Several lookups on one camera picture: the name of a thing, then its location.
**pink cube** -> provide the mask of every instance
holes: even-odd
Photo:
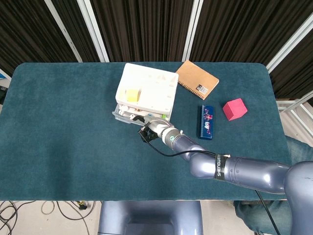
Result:
[[[228,121],[241,118],[246,112],[248,112],[243,100],[240,98],[227,102],[223,107],[223,111]]]

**black cable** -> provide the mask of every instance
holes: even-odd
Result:
[[[77,208],[79,208],[79,206],[78,205],[76,205],[75,204],[75,202],[73,202],[73,201],[70,201],[74,206],[76,206]]]
[[[1,221],[5,226],[7,226],[7,228],[9,229],[8,235],[11,235],[11,234],[12,234],[12,228],[11,228],[11,226],[6,222],[8,219],[6,219],[6,218],[4,218],[4,217],[1,216],[1,213],[2,213],[3,211],[5,211],[6,209],[8,209],[8,208],[11,208],[11,207],[12,207],[14,210],[16,209],[15,206],[14,206],[14,204],[13,204],[11,201],[9,201],[9,202],[11,203],[11,206],[8,206],[8,207],[6,207],[6,208],[4,208],[3,210],[0,211],[0,221]]]
[[[73,207],[70,203],[68,203],[68,202],[65,202],[65,203],[67,203],[70,207],[73,208],[74,211],[76,211],[76,212],[80,215],[80,217],[81,217],[81,219],[83,220],[83,222],[84,222],[84,224],[85,224],[85,227],[86,227],[86,229],[87,229],[87,234],[90,235],[90,234],[89,234],[89,229],[88,229],[87,223],[86,223],[86,221],[85,221],[85,218],[82,216],[82,214],[80,214],[79,211],[78,211],[77,209],[75,209],[75,207]]]
[[[150,144],[144,137],[143,135],[139,132],[139,135],[141,136],[141,138],[152,148],[154,149],[156,152],[158,152],[159,154],[163,155],[163,156],[166,156],[166,157],[175,157],[175,156],[178,156],[178,155],[181,155],[181,154],[185,154],[185,153],[205,153],[205,154],[208,154],[212,157],[215,157],[216,154],[213,153],[213,152],[210,152],[210,151],[206,151],[206,150],[187,150],[187,151],[182,151],[182,152],[179,152],[179,153],[175,153],[175,154],[165,154],[165,153],[162,153],[161,151],[159,151],[158,149],[156,149],[152,144]]]
[[[23,205],[29,204],[29,203],[33,203],[33,202],[35,202],[35,201],[25,202],[25,203],[21,204],[21,205],[20,205],[19,207],[17,207],[17,208],[16,208],[16,206],[14,205],[13,202],[11,202],[11,201],[9,201],[9,202],[11,203],[11,206],[5,207],[3,210],[0,211],[0,214],[3,213],[3,212],[4,212],[6,209],[8,209],[8,208],[13,208],[13,209],[14,209],[14,213],[13,213],[8,219],[5,219],[6,222],[4,222],[4,224],[2,225],[2,227],[0,228],[0,230],[3,229],[4,226],[7,226],[7,224],[10,222],[10,220],[15,216],[14,224],[13,224],[11,230],[10,230],[10,233],[9,233],[9,235],[11,235],[11,234],[12,234],[12,231],[13,231],[15,225],[16,225],[16,222],[18,221],[18,210],[19,210]]]
[[[94,206],[95,206],[96,201],[93,201],[93,205],[92,205],[92,208],[91,208],[91,210],[89,211],[89,213],[88,213],[87,215],[85,215],[84,217],[78,218],[78,219],[67,217],[67,216],[62,212],[62,210],[61,210],[61,208],[60,208],[60,205],[59,205],[59,202],[56,201],[56,203],[57,203],[57,206],[58,206],[58,208],[59,208],[60,213],[61,213],[66,219],[69,219],[69,220],[81,220],[81,219],[85,219],[88,215],[91,214],[91,212],[92,212],[93,209],[94,209]]]
[[[270,214],[270,212],[269,212],[269,210],[268,210],[268,207],[265,205],[264,200],[263,200],[263,198],[262,198],[260,192],[259,192],[258,190],[256,190],[255,192],[256,192],[256,194],[259,196],[259,198],[260,198],[260,200],[261,200],[261,202],[262,202],[262,204],[263,204],[263,206],[264,206],[264,208],[265,208],[265,210],[266,210],[266,212],[267,212],[267,214],[268,214],[268,216],[269,216],[269,219],[270,219],[270,221],[272,222],[272,225],[274,226],[274,229],[275,229],[277,235],[280,235],[280,232],[279,232],[279,230],[278,230],[278,228],[277,228],[277,226],[276,226],[276,224],[275,224],[275,222],[274,222],[274,220],[273,220],[272,215]]]

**yellow block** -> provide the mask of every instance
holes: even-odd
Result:
[[[126,97],[128,102],[137,102],[138,101],[139,90],[129,89],[126,90]]]

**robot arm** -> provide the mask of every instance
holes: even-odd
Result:
[[[144,122],[140,132],[151,131],[154,134],[152,139],[162,138],[175,152],[205,150],[163,119],[144,117]],[[224,180],[245,188],[286,194],[292,214],[291,235],[312,234],[313,162],[290,167],[273,161],[200,152],[185,153],[182,158],[189,163],[191,174],[197,178]]]
[[[205,150],[171,123],[155,117],[144,117],[145,126],[175,152]],[[182,158],[188,161],[190,172],[201,179],[218,179],[245,188],[264,192],[284,194],[284,177],[288,165],[249,158],[211,156],[205,153],[185,153]]]

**floor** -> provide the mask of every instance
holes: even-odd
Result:
[[[8,81],[0,80],[0,86],[8,86]],[[313,113],[313,107],[308,103],[304,104],[306,108]],[[313,130],[313,121],[311,121],[306,114],[297,108],[296,112],[306,122],[306,124]],[[295,118],[290,113],[280,114],[284,132],[286,135],[291,136],[300,141],[306,142],[313,147],[313,138],[304,130],[304,128],[295,121]],[[15,202],[18,207],[24,202]],[[92,202],[88,202],[89,208],[82,211],[82,215],[86,215],[92,206]],[[63,213],[72,218],[79,218],[80,215],[74,211],[65,202],[60,202],[60,208]],[[86,218],[86,225],[90,235],[96,235],[98,231],[98,222],[100,214],[101,203],[95,203],[95,208],[92,213]],[[254,233],[244,224],[244,222],[236,216],[234,207],[229,201],[201,201],[202,219],[204,235],[253,235]],[[1,216],[7,218],[11,216],[13,210],[7,209]],[[54,234],[75,234],[87,235],[88,231],[82,220],[72,221],[64,218],[57,205],[52,202],[36,201],[26,204],[18,211],[18,220],[14,228],[14,235],[54,235]],[[4,228],[0,230],[0,235],[9,234],[9,230]]]

